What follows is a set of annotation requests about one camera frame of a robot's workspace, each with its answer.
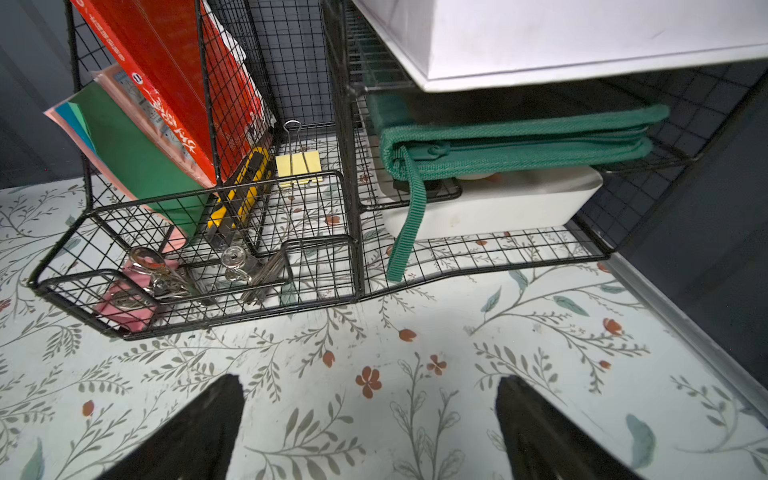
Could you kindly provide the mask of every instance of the white box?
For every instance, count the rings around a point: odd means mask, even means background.
[[[397,201],[392,177],[376,163],[376,194],[382,203]],[[459,198],[427,204],[416,239],[559,227],[603,184],[603,177],[590,167],[520,170],[496,174],[495,180],[459,180]],[[397,237],[408,207],[381,214],[386,230]]]
[[[765,0],[354,0],[424,91],[768,57]]]

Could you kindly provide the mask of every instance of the red book cover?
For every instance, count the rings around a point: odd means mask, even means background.
[[[202,171],[216,182],[194,1],[72,3]],[[273,119],[243,66],[243,50],[205,0],[200,0],[200,11],[217,151],[226,180]]]

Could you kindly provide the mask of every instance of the sticky note pad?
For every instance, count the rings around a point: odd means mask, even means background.
[[[288,177],[291,174],[314,174],[321,170],[320,153],[317,150],[304,152],[304,158],[301,158],[301,156],[302,154],[300,152],[297,154],[279,155],[275,159],[277,162],[277,176]],[[298,184],[308,184],[312,180],[315,182],[322,182],[323,177],[305,178],[303,180],[298,180]],[[280,184],[280,188],[290,187],[294,183],[296,183],[296,181],[285,182]]]

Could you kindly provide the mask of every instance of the metal binder clip handle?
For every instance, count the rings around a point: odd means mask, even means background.
[[[299,152],[301,153],[301,159],[304,161],[304,167],[306,168],[305,173],[310,172],[310,166],[306,162],[306,157],[304,157],[304,146],[301,143],[301,127],[302,124],[298,120],[288,120],[286,123],[283,124],[283,130],[288,134],[288,160],[290,163],[290,174],[293,175],[293,142],[291,141],[291,131],[295,130],[296,132],[296,143],[299,145]]]

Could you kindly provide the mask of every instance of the wire mesh organizer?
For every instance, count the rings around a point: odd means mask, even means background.
[[[161,336],[352,303],[449,276],[606,259],[629,241],[695,163],[765,70],[763,66],[759,74],[741,79],[734,79],[734,66],[605,79],[615,88],[672,107],[670,119],[651,131],[651,155],[598,167],[604,187],[564,226],[417,241],[405,279],[392,283],[386,279],[386,266],[395,238],[384,228],[382,212],[407,207],[409,195],[397,190],[384,201],[378,193],[385,176],[375,132],[366,120],[365,96],[412,90],[410,78],[347,1],[208,0],[210,10],[195,3],[217,186],[127,201],[84,159],[85,212],[31,276],[30,286],[39,295],[108,336]],[[217,201],[230,205],[231,180],[227,183],[220,171],[243,160],[224,148],[223,125],[231,130],[248,122],[223,108],[244,93],[226,88],[226,81],[222,88],[227,70],[211,61],[222,53],[212,49],[227,44],[203,21],[211,12],[237,40],[243,66],[277,125],[303,121],[305,147],[319,152],[322,167],[319,173],[276,178],[272,163],[262,180],[240,184],[255,188],[257,196],[250,216],[223,218],[236,227],[232,243],[262,261],[279,256],[286,266],[277,278],[257,286],[227,280],[221,249],[204,238]],[[88,83],[89,71],[106,68],[114,59],[69,4],[68,25],[77,90]],[[729,104],[712,105],[712,92],[723,85],[738,87],[737,94],[729,96]],[[691,86],[698,88],[697,94]],[[708,117],[709,130],[700,126],[702,112],[719,115]],[[279,128],[249,135],[263,139],[271,158],[295,151]],[[428,201],[451,202],[461,195],[461,181],[441,180]],[[170,249],[172,230],[155,212],[185,214],[197,234],[184,248]],[[167,264],[177,265],[176,271],[200,293],[182,298],[148,293],[123,271],[127,252],[136,246],[163,252]],[[141,323],[140,329],[104,314],[108,291],[115,285],[140,299],[135,307],[123,309]],[[243,301],[253,291],[263,293],[261,303]]]

